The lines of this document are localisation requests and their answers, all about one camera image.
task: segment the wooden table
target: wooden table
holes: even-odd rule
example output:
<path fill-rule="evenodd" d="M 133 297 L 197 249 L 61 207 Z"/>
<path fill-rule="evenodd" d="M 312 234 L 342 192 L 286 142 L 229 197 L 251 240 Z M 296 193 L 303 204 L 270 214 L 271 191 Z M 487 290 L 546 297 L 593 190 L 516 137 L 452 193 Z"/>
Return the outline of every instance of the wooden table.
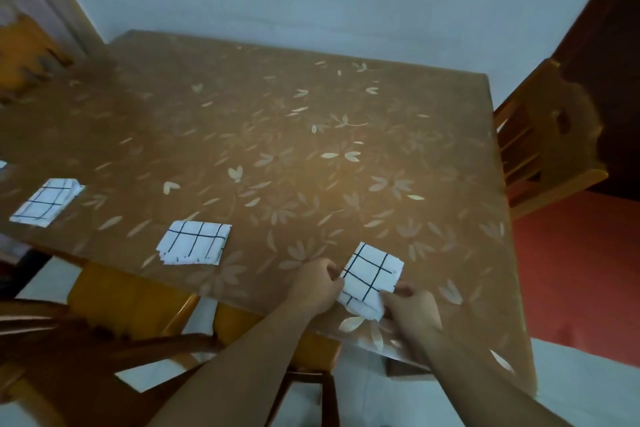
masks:
<path fill-rule="evenodd" d="M 535 393 L 485 75 L 150 32 L 110 49 L 2 111 L 0 232 L 260 313 L 302 262 L 364 241 Z M 52 177 L 86 188 L 45 229 L 9 222 Z M 187 218 L 233 226 L 220 266 L 161 263 Z M 341 332 L 349 316 L 312 326 L 410 360 L 388 319 Z"/>

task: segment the forearm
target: forearm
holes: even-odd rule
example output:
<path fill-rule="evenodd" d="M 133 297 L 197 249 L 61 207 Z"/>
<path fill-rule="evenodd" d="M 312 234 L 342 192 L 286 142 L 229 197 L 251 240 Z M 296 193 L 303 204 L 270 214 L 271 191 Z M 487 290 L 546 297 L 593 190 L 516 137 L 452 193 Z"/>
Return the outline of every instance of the forearm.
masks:
<path fill-rule="evenodd" d="M 425 331 L 416 343 L 467 427 L 569 426 L 442 331 Z"/>
<path fill-rule="evenodd" d="M 262 427 L 301 334 L 312 318 L 290 302 L 200 368 L 150 427 Z"/>

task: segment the white napkin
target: white napkin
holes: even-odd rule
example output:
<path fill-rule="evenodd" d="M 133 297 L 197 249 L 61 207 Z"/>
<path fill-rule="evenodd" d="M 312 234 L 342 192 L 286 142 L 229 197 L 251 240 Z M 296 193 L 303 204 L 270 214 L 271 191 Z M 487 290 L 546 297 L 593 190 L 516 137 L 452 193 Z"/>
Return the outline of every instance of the white napkin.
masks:
<path fill-rule="evenodd" d="M 352 314 L 379 321 L 385 313 L 379 291 L 394 291 L 403 265 L 397 257 L 360 242 L 340 273 L 344 290 L 338 302 Z"/>
<path fill-rule="evenodd" d="M 76 179 L 49 179 L 11 215 L 9 221 L 48 227 L 83 189 Z"/>
<path fill-rule="evenodd" d="M 164 265 L 218 265 L 231 225 L 174 221 L 156 250 Z"/>

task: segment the hand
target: hand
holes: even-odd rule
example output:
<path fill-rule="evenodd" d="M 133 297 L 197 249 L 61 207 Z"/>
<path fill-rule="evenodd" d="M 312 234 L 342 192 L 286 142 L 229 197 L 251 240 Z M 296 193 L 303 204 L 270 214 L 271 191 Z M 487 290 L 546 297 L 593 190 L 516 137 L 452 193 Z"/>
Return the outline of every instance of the hand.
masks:
<path fill-rule="evenodd" d="M 287 294 L 287 302 L 302 307 L 311 318 L 328 310 L 344 288 L 340 269 L 329 259 L 316 259 L 298 269 Z"/>
<path fill-rule="evenodd" d="M 417 341 L 429 330 L 442 329 L 436 299 L 429 291 L 398 282 L 395 293 L 380 291 L 380 296 L 407 339 Z"/>

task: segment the left hand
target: left hand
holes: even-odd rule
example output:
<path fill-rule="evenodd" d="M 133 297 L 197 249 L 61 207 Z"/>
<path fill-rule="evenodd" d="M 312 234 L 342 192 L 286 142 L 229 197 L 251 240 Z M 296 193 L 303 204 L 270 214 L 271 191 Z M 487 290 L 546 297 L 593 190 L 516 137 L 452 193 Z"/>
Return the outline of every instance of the left hand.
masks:
<path fill-rule="evenodd" d="M 304 308 L 311 317 L 333 305 L 344 288 L 340 269 L 329 259 L 316 259 L 298 269 L 287 294 L 287 302 Z"/>

